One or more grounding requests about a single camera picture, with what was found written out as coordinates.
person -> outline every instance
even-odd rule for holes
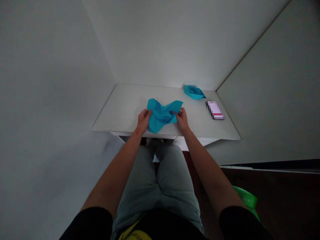
[[[139,114],[137,128],[60,239],[206,239],[181,149],[159,141],[140,146],[151,114]],[[272,239],[191,131],[186,110],[176,118],[224,239]]]

green stool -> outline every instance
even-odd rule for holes
[[[257,197],[242,188],[239,188],[236,186],[233,186],[233,188],[234,188],[234,190],[236,190],[239,197],[242,199],[242,201],[247,206],[247,208],[250,210],[250,212],[252,212],[253,215],[255,215],[256,218],[260,221],[258,214],[257,214],[257,211],[255,209],[256,205],[257,205],[257,201],[258,201]]]

origami paper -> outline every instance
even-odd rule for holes
[[[184,85],[184,93],[195,100],[199,98],[206,98],[206,96],[203,94],[200,88],[193,87],[190,85]]]
[[[167,106],[162,106],[154,98],[149,99],[147,109],[152,110],[149,132],[158,133],[164,125],[177,122],[177,117],[172,111],[178,113],[182,104],[181,101],[174,101]]]

person's left hand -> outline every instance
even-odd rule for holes
[[[152,114],[152,110],[148,112],[147,109],[144,109],[138,116],[138,126],[136,130],[142,134],[147,130],[149,126],[149,118]]]

wooden floor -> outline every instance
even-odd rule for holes
[[[223,239],[189,152],[183,152],[199,201],[205,236]],[[258,198],[261,223],[276,240],[320,239],[320,175],[222,169],[229,181]]]

